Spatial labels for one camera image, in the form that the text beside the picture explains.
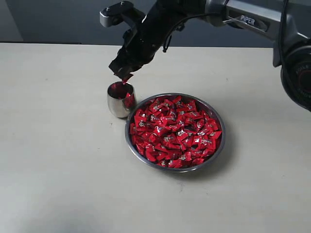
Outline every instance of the red candy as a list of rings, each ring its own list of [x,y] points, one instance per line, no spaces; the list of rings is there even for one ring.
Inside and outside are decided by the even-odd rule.
[[[146,109],[137,110],[130,135],[139,154],[150,162],[187,168],[202,164],[215,153],[222,135],[219,128],[194,100],[184,103],[178,96],[151,100]]]

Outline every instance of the white table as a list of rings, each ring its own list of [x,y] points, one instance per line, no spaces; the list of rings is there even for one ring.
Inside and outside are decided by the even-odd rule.
[[[108,111],[118,49],[0,44],[1,233],[311,232],[311,115],[271,49],[170,48],[132,78],[138,100],[186,93],[225,121],[220,157],[177,175],[139,161]]]

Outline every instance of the gray wall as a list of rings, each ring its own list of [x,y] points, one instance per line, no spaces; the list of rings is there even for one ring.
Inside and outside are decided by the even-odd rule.
[[[21,41],[22,38],[5,0],[0,0],[0,41]]]
[[[109,29],[99,23],[99,11],[120,0],[7,0],[17,27],[26,42],[121,45],[125,24]],[[262,3],[262,0],[244,0]],[[148,12],[155,0],[133,0]],[[214,28],[193,19],[175,33],[172,46],[271,47],[265,38],[225,26]]]

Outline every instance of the metal bowl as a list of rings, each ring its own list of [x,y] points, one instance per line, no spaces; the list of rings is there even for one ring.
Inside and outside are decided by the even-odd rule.
[[[136,113],[136,111],[138,109],[143,109],[144,110],[147,107],[147,105],[150,104],[150,101],[154,100],[156,98],[160,98],[160,100],[162,100],[162,99],[173,100],[177,96],[181,96],[183,102],[189,102],[191,100],[195,100],[195,102],[196,102],[197,106],[199,107],[199,109],[206,111],[210,118],[215,119],[216,122],[221,126],[221,130],[223,132],[221,137],[220,137],[221,141],[220,141],[219,147],[217,148],[215,153],[212,156],[210,156],[204,163],[202,163],[200,165],[197,165],[197,166],[188,167],[188,168],[168,168],[168,167],[162,167],[162,166],[159,166],[157,164],[154,164],[154,163],[150,162],[149,160],[147,160],[146,158],[141,156],[141,154],[138,153],[138,151],[136,150],[135,146],[132,144],[132,139],[131,139],[131,135],[130,135],[130,125],[131,125],[131,123],[134,122],[134,115],[135,115],[135,113]],[[202,167],[206,166],[207,164],[210,164],[216,157],[218,157],[218,155],[220,154],[220,152],[222,151],[222,149],[224,148],[224,145],[225,145],[225,125],[224,125],[223,120],[219,116],[219,114],[215,111],[215,109],[213,109],[206,102],[204,102],[204,101],[202,101],[202,100],[200,100],[200,99],[198,99],[196,97],[185,95],[185,94],[166,93],[166,94],[159,94],[159,95],[152,96],[152,97],[142,101],[141,103],[139,103],[136,106],[136,108],[133,110],[133,112],[129,115],[128,120],[126,122],[126,125],[125,125],[125,138],[126,138],[126,142],[128,143],[128,145],[129,145],[131,151],[134,153],[134,155],[136,157],[138,157],[145,164],[147,164],[149,166],[152,166],[154,168],[163,170],[163,171],[188,172],[188,171],[194,171],[194,170],[197,170],[199,168],[202,168]]]

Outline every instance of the metal cup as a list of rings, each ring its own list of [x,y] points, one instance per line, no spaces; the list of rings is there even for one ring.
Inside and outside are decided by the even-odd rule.
[[[134,87],[123,82],[116,82],[109,86],[107,101],[110,112],[118,118],[126,118],[136,107]]]

